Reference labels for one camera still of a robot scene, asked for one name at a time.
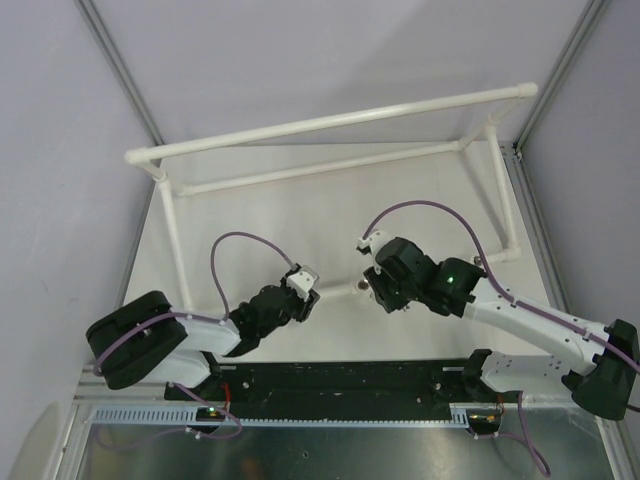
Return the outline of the white PVC pipe frame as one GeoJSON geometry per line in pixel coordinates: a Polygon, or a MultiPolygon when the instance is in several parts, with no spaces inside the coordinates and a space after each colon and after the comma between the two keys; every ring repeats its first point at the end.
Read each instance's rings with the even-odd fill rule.
{"type": "Polygon", "coordinates": [[[537,93],[537,84],[526,82],[511,87],[377,107],[167,145],[140,147],[127,151],[125,160],[148,174],[156,184],[169,235],[179,297],[188,307],[193,306],[194,297],[187,276],[186,252],[181,243],[183,236],[178,229],[177,199],[414,158],[465,153],[472,144],[478,142],[486,143],[491,158],[501,211],[496,230],[504,235],[500,250],[489,254],[487,259],[491,263],[512,262],[521,257],[522,249],[516,228],[515,204],[510,195],[513,186],[507,177],[501,158],[498,129],[502,120],[512,110],[533,99],[537,93]],[[193,180],[177,177],[175,168],[170,165],[174,158],[184,163],[214,160],[226,164],[229,160],[222,153],[227,149],[288,148],[294,150],[331,146],[347,150],[351,147],[364,148],[367,145],[380,147],[384,144],[381,139],[356,138],[358,128],[368,123],[394,121],[403,117],[471,108],[490,103],[496,104],[496,109],[490,111],[482,121],[467,132],[453,136],[451,139],[437,137],[433,140],[387,141],[386,144],[390,149],[386,153],[377,152],[338,160],[326,159],[314,164],[302,158],[291,158],[285,161],[279,170],[260,173],[252,168],[248,173],[231,179],[211,181],[200,177],[195,177],[193,180]]]}

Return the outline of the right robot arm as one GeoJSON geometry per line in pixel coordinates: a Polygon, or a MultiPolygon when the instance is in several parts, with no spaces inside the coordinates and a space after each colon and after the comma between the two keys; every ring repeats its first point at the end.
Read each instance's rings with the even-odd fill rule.
{"type": "Polygon", "coordinates": [[[529,303],[488,273],[459,258],[434,262],[413,242],[375,231],[359,240],[358,251],[372,259],[363,273],[376,303],[386,312],[411,303],[431,312],[483,323],[541,350],[515,356],[479,350],[462,376],[464,393],[476,401],[493,393],[530,390],[568,396],[587,412],[624,419],[639,367],[639,335],[618,319],[609,325],[529,303]]]}

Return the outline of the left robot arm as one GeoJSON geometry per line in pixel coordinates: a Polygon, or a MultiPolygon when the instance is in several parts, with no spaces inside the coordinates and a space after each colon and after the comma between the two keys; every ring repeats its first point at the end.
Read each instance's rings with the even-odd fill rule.
{"type": "Polygon", "coordinates": [[[88,328],[94,373],[112,390],[171,382],[209,399],[222,385],[216,357],[236,358],[257,349],[277,328],[306,321],[319,300],[313,289],[302,298],[284,283],[268,285],[222,321],[174,312],[163,292],[151,291],[88,328]]]}

